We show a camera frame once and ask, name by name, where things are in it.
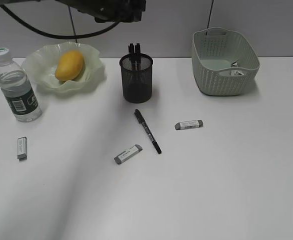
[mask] black cable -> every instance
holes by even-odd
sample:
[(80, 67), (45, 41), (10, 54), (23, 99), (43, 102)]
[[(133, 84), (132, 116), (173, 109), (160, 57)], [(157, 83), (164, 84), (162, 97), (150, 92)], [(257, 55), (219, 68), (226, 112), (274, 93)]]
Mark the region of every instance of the black cable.
[(86, 38), (91, 38), (91, 37), (95, 37), (101, 34), (104, 34), (108, 31), (110, 31), (111, 29), (115, 28), (120, 22), (121, 20), (119, 19), (118, 21), (114, 22), (112, 25), (108, 26), (105, 29), (102, 29), (100, 31), (96, 31), (96, 32), (92, 32), (92, 33), (88, 33), (88, 34), (83, 34), (83, 35), (74, 35), (74, 36), (70, 36), (70, 35), (54, 35), (54, 34), (50, 34), (44, 31), (41, 31), (39, 29), (36, 29), (35, 27), (29, 25), (28, 23), (26, 23), (25, 21), (23, 21), (21, 18), (19, 18), (17, 15), (15, 15), (10, 9), (8, 9), (6, 6), (4, 5), (0, 5), (0, 8), (2, 8), (7, 14), (9, 14), (12, 18), (14, 18), (14, 20), (16, 20), (19, 24), (23, 25), (24, 27), (28, 28), (29, 30), (40, 34), (42, 36), (48, 37), (48, 38), (52, 38), (52, 39), (64, 39), (64, 40), (72, 40), (72, 39), (86, 39)]
[(213, 4), (215, 3), (215, 0), (212, 0), (211, 2), (211, 8), (210, 8), (210, 14), (208, 16), (208, 21), (207, 21), (207, 29), (210, 27), (210, 21), (211, 21), (211, 14), (212, 14), (212, 9), (213, 9)]
[(70, 6), (67, 6), (68, 8), (68, 14), (70, 15), (70, 20), (71, 20), (71, 25), (72, 25), (72, 29), (73, 29), (73, 35), (76, 36), (76, 29), (75, 29), (75, 25), (73, 23), (73, 17), (72, 17), (72, 13), (71, 13), (71, 7)]

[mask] yellow mango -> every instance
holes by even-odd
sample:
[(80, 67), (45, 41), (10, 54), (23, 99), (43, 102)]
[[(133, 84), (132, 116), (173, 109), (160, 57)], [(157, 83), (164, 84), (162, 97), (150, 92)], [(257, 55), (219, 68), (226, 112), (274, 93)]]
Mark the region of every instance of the yellow mango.
[(83, 55), (79, 51), (68, 51), (63, 54), (55, 71), (55, 77), (60, 81), (75, 79), (84, 65)]

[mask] eraser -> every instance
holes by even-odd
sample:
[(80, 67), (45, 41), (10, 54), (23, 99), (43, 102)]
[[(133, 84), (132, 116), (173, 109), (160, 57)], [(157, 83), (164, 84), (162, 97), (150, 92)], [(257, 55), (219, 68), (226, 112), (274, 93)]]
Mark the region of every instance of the eraser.
[(114, 158), (114, 160), (117, 164), (120, 165), (141, 151), (142, 151), (142, 147), (136, 144), (130, 147), (129, 149), (125, 150), (124, 152), (120, 153), (118, 156)]
[(26, 159), (27, 158), (27, 138), (21, 137), (17, 139), (17, 159)]
[(174, 127), (175, 130), (197, 129), (203, 127), (203, 122), (202, 120), (183, 121), (178, 122)]

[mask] black marker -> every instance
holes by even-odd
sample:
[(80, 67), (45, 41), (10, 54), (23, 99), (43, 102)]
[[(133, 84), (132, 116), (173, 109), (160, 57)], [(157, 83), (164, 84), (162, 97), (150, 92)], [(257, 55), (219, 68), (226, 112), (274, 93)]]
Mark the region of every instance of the black marker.
[(162, 151), (161, 151), (157, 141), (155, 140), (154, 136), (152, 135), (152, 133), (150, 131), (150, 128), (148, 127), (148, 125), (147, 125), (145, 119), (143, 118), (141, 112), (138, 109), (136, 109), (134, 115), (136, 116), (136, 118), (138, 120), (138, 123), (142, 124), (142, 126), (143, 126), (143, 128), (144, 128), (144, 130), (145, 130), (145, 132), (146, 132), (146, 134), (148, 136), (148, 138), (151, 140), (151, 142), (152, 142), (153, 146), (155, 147), (155, 150), (157, 151), (157, 153), (161, 154)]

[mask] black mesh pen holder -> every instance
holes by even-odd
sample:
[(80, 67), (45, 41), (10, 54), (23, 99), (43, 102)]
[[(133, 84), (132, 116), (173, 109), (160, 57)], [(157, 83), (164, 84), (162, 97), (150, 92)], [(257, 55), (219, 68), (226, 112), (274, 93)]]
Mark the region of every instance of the black mesh pen holder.
[(128, 54), (121, 58), (123, 97), (130, 103), (140, 104), (152, 96), (153, 60), (146, 54)]

